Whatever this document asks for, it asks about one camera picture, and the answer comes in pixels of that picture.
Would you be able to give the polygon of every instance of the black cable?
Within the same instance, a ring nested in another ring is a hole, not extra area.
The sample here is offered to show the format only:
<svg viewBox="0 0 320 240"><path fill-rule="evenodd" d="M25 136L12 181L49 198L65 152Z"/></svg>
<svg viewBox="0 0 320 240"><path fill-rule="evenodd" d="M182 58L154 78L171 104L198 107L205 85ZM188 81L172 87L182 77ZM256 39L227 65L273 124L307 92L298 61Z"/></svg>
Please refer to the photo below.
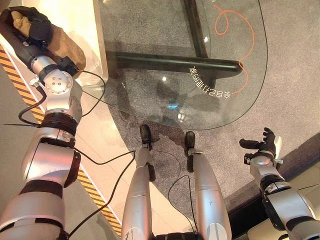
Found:
<svg viewBox="0 0 320 240"><path fill-rule="evenodd" d="M105 162L96 162L96 161L94 161L91 157L89 157L87 154L85 154L84 152L80 151L80 150L77 149L76 147L74 147L73 149L75 149L76 151L78 151L79 153L81 153L83 156L85 156L87 159L89 159L91 162L93 162L93 163L96 164L96 165L104 165L104 164L110 163L110 162L112 162L113 160L116 160L116 159L118 159L118 158L120 158L120 157L122 157L122 156L124 156L124 155L130 154L130 153L134 153L134 152L136 151L136 150L128 151L128 152L126 152L126 153L124 153L124 154L121 154L121 155L119 155L119 156L116 156L116 157L112 158L111 160L108 160L108 161L105 161Z"/></svg>
<svg viewBox="0 0 320 240"><path fill-rule="evenodd" d="M114 197L116 188L118 186L118 183L122 177L122 175L125 173L125 171L127 170L127 168L130 166L130 164L135 160L136 158L136 151L132 151L133 152L133 157L132 160L127 164L127 166L123 169L123 171L120 173L118 179L115 182L115 185L113 187L110 199L108 200L108 202L103 205L102 207L98 208L97 210L95 210L93 213L91 213L89 216L87 216L82 222L80 222L69 234L68 239L88 220L90 219L93 215L95 215L96 213L100 212L102 209L104 209L106 206L108 206L112 200L112 198Z"/></svg>
<svg viewBox="0 0 320 240"><path fill-rule="evenodd" d="M179 162L179 160L178 160L178 158L175 156L175 155L173 155L173 154L171 154L171 153L169 153L169 152L166 152L166 151L160 151L160 150L156 150L156 149L152 149L153 151L156 151L156 152L159 152L159 153L163 153L163 154L168 154L168 155L170 155L170 156L172 156L172 157L174 157L174 159L177 161L177 163L179 164L179 173L178 173L178 176L177 176L177 178L180 176L180 174L181 174L181 171L182 171L182 166L181 166L181 163Z"/></svg>
<svg viewBox="0 0 320 240"><path fill-rule="evenodd" d="M91 75L94 75L98 78L101 79L102 83L103 83L103 92L102 92L102 95L101 97L98 99L98 101L93 105L93 107L86 113L86 114L83 114L82 117L85 117L87 116L89 113L91 113L91 111L98 105L98 103L101 101L101 99L103 98L103 96L105 95L105 92L106 92L106 83L105 81L103 80L102 77L100 77L98 74L95 74L93 72L90 72L90 71L86 71L86 70L79 70L80 72L82 73L87 73L87 74L91 74Z"/></svg>
<svg viewBox="0 0 320 240"><path fill-rule="evenodd" d="M25 114L26 112L30 111L31 109L34 109L35 107L39 106L39 105L42 104L42 103L46 100L46 98L47 98L47 95L46 95L45 91L42 89L41 86L37 86L35 89L37 89L37 91L42 95L41 100L38 101L37 103L35 103L35 104L33 104L33 105L31 105L31 106L23 109L23 110L19 113L18 117L19 117L19 119L20 119L22 122L24 122L24 123L26 123L26 124L33 125L33 126L38 127L38 126L40 126L39 123L35 123L35 122L32 122L32 121L28 121L28 120L26 120L26 119L24 119L24 118L22 117L23 114Z"/></svg>
<svg viewBox="0 0 320 240"><path fill-rule="evenodd" d="M320 185L320 183L312 185L312 186L306 186L306 187L303 187L303 188L299 188L299 189L297 189L297 191L300 191L300 190L303 190L303 189L312 188L312 187L315 187L315 186L318 186L318 185Z"/></svg>
<svg viewBox="0 0 320 240"><path fill-rule="evenodd" d="M24 126L24 127L36 127L36 125L31 124L15 124L15 123L6 123L2 124L3 126Z"/></svg>
<svg viewBox="0 0 320 240"><path fill-rule="evenodd" d="M184 178L184 177L187 177L188 180L189 180L189 193L190 193L190 204L191 204L191 210L192 210L192 217L193 217L193 221L194 221L194 225L195 225L196 231L198 232L198 227L197 227L196 218L195 218L195 213L194 213L194 207L193 207L193 204L192 204L191 184L190 184L190 177L189 177L189 175L187 175L187 174L186 174L186 175L183 175L183 176L179 177L177 180L174 181L174 183L171 185L171 187L170 187L170 189L169 189L169 191L168 191L168 200L169 200L169 203L171 204L171 206L174 207L179 213L181 213L181 214L188 220L189 224L191 225L192 231L195 233L194 227L192 226L189 218L188 218L186 215L184 215L181 211L179 211L179 209L177 209L177 208L172 204L172 202L171 202L171 200L170 200L170 191L171 191L171 189L173 188L173 186L174 186L180 179L182 179L182 178Z"/></svg>

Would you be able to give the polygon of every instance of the glass table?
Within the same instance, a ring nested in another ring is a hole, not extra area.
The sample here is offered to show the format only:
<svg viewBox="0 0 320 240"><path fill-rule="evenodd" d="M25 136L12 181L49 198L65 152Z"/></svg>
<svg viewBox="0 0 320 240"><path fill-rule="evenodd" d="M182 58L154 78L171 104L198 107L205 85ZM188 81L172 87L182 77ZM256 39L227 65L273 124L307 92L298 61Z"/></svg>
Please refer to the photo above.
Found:
<svg viewBox="0 0 320 240"><path fill-rule="evenodd" d="M255 103L267 67L257 0L105 0L100 12L105 103L190 130L232 123ZM83 89L102 93L100 85Z"/></svg>

